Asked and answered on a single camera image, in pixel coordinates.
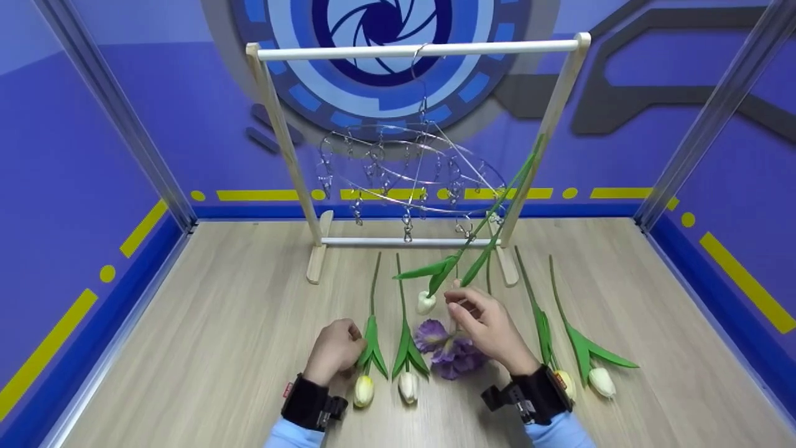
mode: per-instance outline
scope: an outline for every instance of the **black wrist strap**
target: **black wrist strap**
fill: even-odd
[[[282,406],[282,417],[308,430],[326,431],[330,419],[342,420],[348,400],[330,397],[329,388],[304,379],[299,373]]]
[[[516,407],[526,424],[547,426],[556,415],[572,411],[572,401],[546,365],[532,375],[512,375],[503,390],[492,386],[481,393],[481,398],[492,412],[506,405]]]

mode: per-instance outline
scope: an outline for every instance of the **purple iris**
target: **purple iris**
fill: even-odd
[[[457,379],[489,360],[472,340],[460,333],[449,334],[442,322],[435,319],[420,324],[415,332],[415,345],[421,353],[434,352],[431,369],[444,379]]]

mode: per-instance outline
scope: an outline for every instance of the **blue baseboard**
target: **blue baseboard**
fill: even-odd
[[[705,252],[688,241],[669,217],[661,217],[650,233],[765,386],[779,399],[785,411],[796,418],[796,362],[749,312],[744,304],[748,299],[740,297],[724,282],[705,259]]]
[[[595,217],[627,217],[633,216],[641,201],[614,202],[596,204],[534,204],[522,207],[521,218],[595,218]],[[459,209],[482,210],[483,204],[463,204]],[[294,205],[256,205],[256,206],[195,206],[194,211],[203,219],[304,219],[304,213],[298,204]],[[348,204],[316,205],[315,212],[333,210],[334,217],[351,219],[351,208]],[[362,207],[362,218],[400,218],[404,208],[394,204],[365,203]],[[451,214],[428,212],[429,218],[450,218]]]
[[[44,441],[181,235],[177,223],[168,218],[139,249],[111,294],[9,425],[0,446],[35,447]]]

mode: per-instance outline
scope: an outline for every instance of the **light blue sleeve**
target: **light blue sleeve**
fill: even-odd
[[[595,448],[595,443],[571,412],[553,417],[549,426],[525,425],[525,433],[534,448]]]
[[[320,448],[323,435],[321,431],[308,430],[279,417],[264,448]]]

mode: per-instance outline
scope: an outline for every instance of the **yellow stripe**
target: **yellow stripe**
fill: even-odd
[[[53,330],[39,344],[33,354],[20,367],[11,381],[0,391],[0,422],[11,412],[20,398],[33,384],[33,381],[45,369],[47,363],[55,356],[66,338],[72,334],[89,309],[97,300],[96,294],[90,289],[84,290],[72,307],[64,314]]]
[[[135,230],[133,230],[130,236],[127,237],[119,247],[119,250],[122,251],[125,257],[132,257],[135,250],[138,249],[149,232],[152,231],[155,225],[158,224],[158,221],[160,221],[160,218],[166,213],[166,210],[168,210],[168,207],[166,207],[166,203],[163,202],[163,199],[159,200],[158,203],[152,207],[152,210],[146,214],[144,219],[135,227]]]
[[[219,201],[298,201],[296,190],[218,190]]]
[[[422,193],[423,193],[423,188],[415,188],[414,190],[411,188],[393,188],[387,191],[387,197],[398,201],[408,201],[410,197],[414,199],[419,199]],[[376,201],[381,199],[376,195],[384,196],[381,190],[362,191],[362,200]],[[353,201],[358,197],[359,197],[359,191],[340,190],[340,199],[344,201]]]
[[[495,191],[499,195],[503,192],[501,189],[497,189]],[[517,194],[517,188],[512,188],[509,190],[509,193],[506,195],[506,198],[513,199],[514,195]],[[552,188],[531,188],[528,190],[527,199],[550,199],[552,197]],[[495,196],[492,194],[492,190],[487,188],[482,188],[480,191],[476,192],[474,188],[466,188],[464,190],[464,199],[496,199]]]
[[[677,204],[679,203],[680,199],[678,199],[676,196],[672,196],[672,198],[669,200],[669,203],[666,204],[666,208],[668,208],[669,211],[673,211],[675,208],[677,208]]]
[[[755,280],[749,271],[732,256],[713,234],[707,232],[699,240],[699,243],[779,332],[785,334],[796,328],[796,320]]]
[[[606,188],[598,187],[591,191],[592,199],[646,199],[652,188]]]

